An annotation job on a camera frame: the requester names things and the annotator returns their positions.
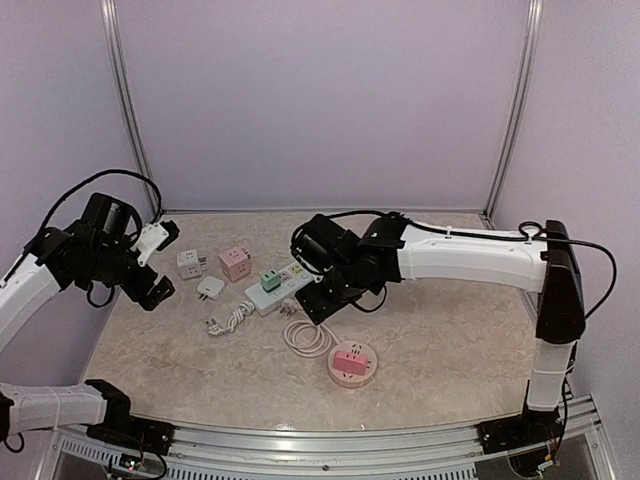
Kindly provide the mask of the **white multicolour power strip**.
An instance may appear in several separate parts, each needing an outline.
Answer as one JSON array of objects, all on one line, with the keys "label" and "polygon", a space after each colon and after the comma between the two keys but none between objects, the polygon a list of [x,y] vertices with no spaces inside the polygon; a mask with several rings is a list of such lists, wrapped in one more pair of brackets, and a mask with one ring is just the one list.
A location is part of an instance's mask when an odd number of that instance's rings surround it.
[{"label": "white multicolour power strip", "polygon": [[310,283],[318,283],[320,276],[306,270],[298,262],[293,262],[278,271],[280,285],[270,291],[266,291],[261,282],[258,282],[245,290],[247,299],[254,305],[255,310],[261,316],[281,307],[282,303],[294,296],[296,292]]}]

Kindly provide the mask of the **green cube plug adapter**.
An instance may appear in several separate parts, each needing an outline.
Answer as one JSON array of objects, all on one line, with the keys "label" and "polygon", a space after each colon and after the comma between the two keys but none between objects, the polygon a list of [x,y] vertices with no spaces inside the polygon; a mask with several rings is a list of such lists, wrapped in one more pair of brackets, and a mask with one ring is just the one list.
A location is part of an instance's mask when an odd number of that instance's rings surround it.
[{"label": "green cube plug adapter", "polygon": [[260,286],[265,293],[271,293],[281,286],[281,274],[279,271],[270,269],[260,275]]}]

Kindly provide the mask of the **white cube adapter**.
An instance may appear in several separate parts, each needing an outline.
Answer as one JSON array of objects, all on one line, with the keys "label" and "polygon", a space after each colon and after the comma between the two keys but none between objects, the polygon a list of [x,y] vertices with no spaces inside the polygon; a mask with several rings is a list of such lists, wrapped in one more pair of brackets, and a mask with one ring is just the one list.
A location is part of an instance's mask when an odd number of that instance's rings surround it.
[{"label": "white cube adapter", "polygon": [[202,277],[208,264],[206,256],[197,249],[181,251],[176,255],[176,265],[182,280]]}]

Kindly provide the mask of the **pink plug adapter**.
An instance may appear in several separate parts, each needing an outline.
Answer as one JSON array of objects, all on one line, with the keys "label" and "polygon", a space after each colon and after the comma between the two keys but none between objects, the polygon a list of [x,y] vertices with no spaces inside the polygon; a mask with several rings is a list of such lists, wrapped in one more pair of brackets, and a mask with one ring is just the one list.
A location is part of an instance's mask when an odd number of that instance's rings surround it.
[{"label": "pink plug adapter", "polygon": [[363,354],[345,350],[338,350],[330,363],[333,370],[345,377],[365,376],[371,365],[371,361]]}]

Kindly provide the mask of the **pink round socket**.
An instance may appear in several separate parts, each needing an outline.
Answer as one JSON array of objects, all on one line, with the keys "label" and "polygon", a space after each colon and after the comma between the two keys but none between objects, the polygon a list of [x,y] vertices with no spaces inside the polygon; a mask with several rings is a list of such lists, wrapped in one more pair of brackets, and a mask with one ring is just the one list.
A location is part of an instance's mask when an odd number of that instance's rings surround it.
[{"label": "pink round socket", "polygon": [[327,356],[329,377],[339,386],[357,389],[373,380],[378,368],[374,349],[365,342],[343,340]]}]

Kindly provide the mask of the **pink cube socket adapter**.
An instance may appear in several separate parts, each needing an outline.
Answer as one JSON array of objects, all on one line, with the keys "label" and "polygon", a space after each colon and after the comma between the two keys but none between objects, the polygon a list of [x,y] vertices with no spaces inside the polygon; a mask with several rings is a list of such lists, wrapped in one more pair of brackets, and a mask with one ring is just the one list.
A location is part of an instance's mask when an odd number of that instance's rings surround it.
[{"label": "pink cube socket adapter", "polygon": [[246,248],[233,247],[218,254],[221,270],[235,283],[252,273],[251,254]]}]

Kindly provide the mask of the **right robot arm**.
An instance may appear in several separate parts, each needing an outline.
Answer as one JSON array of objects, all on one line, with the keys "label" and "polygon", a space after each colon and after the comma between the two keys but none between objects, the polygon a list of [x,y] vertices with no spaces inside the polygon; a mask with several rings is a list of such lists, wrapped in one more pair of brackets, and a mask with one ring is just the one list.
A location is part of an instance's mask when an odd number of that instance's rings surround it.
[{"label": "right robot arm", "polygon": [[293,257],[319,281],[295,295],[316,325],[367,293],[387,295],[390,283],[445,279],[513,287],[538,296],[536,350],[525,397],[515,416],[514,438],[535,442],[551,424],[562,399],[572,351],[586,329],[582,281],[565,226],[527,223],[517,231],[456,230],[378,213],[362,235],[316,214],[297,227]]}]

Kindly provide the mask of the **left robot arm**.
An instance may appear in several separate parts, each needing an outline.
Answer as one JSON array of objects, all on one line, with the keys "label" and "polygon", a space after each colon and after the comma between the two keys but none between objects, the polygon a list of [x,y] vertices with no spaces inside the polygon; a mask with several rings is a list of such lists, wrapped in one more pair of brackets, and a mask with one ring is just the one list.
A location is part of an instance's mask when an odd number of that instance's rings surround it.
[{"label": "left robot arm", "polygon": [[[145,311],[173,295],[171,280],[148,264],[179,236],[172,221],[144,224],[136,209],[94,193],[65,229],[46,227],[1,282],[1,344],[7,346],[47,302],[70,286],[86,294],[101,284],[121,289]],[[66,387],[1,386],[1,437],[67,425],[96,426],[121,445],[140,434],[131,401],[103,380]]]}]

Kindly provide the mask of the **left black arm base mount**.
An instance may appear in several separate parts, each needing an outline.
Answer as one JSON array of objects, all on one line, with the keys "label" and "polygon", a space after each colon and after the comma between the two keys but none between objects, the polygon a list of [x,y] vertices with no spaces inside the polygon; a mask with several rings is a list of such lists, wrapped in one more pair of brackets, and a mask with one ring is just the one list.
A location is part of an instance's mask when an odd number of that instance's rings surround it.
[{"label": "left black arm base mount", "polygon": [[89,438],[143,453],[168,454],[175,425],[133,415],[130,398],[105,380],[91,379],[86,380],[85,384],[96,389],[106,401],[104,419],[87,426]]}]

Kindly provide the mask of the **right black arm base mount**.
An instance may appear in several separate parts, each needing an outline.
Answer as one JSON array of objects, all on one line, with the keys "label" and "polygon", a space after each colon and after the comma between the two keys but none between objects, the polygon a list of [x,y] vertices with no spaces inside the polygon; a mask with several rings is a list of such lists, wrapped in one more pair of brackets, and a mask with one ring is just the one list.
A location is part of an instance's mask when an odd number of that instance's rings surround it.
[{"label": "right black arm base mount", "polygon": [[515,450],[548,440],[559,440],[564,431],[559,408],[538,411],[523,404],[519,414],[479,423],[476,430],[484,454]]}]

